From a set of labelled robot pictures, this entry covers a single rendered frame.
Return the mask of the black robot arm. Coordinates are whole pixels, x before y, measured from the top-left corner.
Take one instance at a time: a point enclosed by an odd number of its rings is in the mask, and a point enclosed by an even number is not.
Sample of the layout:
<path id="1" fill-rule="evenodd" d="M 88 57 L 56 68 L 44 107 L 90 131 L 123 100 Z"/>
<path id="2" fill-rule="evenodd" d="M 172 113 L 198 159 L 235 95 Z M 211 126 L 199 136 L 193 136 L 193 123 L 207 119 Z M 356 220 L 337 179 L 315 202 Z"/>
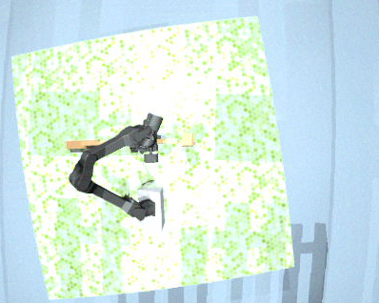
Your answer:
<path id="1" fill-rule="evenodd" d="M 155 138 L 152 134 L 159 131 L 163 119 L 148 112 L 143 125 L 128 125 L 110 140 L 83 151 L 69 175 L 69 183 L 79 192 L 93 194 L 122 209 L 129 217 L 136 218 L 139 222 L 144 221 L 145 217 L 156 216 L 155 201 L 145 199 L 138 202 L 126 194 L 121 197 L 91 179 L 95 162 L 123 147 L 129 146 L 131 152 L 146 152 L 148 147 L 153 146 Z"/>

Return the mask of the long tan wooden plank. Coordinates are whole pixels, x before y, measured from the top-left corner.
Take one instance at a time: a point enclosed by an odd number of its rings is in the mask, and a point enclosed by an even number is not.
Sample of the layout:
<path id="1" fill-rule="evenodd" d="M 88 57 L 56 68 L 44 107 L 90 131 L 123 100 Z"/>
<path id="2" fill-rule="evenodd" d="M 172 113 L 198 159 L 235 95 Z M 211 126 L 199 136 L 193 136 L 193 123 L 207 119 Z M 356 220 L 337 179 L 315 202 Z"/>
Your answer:
<path id="1" fill-rule="evenodd" d="M 97 146 L 106 141 L 81 141 L 81 146 Z M 178 143 L 177 138 L 157 139 L 157 144 Z"/>

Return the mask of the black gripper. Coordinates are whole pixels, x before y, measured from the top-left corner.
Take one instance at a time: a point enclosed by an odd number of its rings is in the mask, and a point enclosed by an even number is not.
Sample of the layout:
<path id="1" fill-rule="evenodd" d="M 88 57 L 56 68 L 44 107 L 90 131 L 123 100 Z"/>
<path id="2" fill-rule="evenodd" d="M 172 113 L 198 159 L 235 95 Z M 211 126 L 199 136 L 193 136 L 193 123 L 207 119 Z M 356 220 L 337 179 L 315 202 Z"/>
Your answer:
<path id="1" fill-rule="evenodd" d="M 147 152 L 150 153 L 144 153 L 144 162 L 145 163 L 157 163 L 158 162 L 158 153 L 152 153 L 152 152 L 158 152 L 158 145 L 157 145 L 157 137 L 158 132 L 155 132 L 152 134 L 155 138 L 155 142 L 153 146 L 148 147 Z"/>

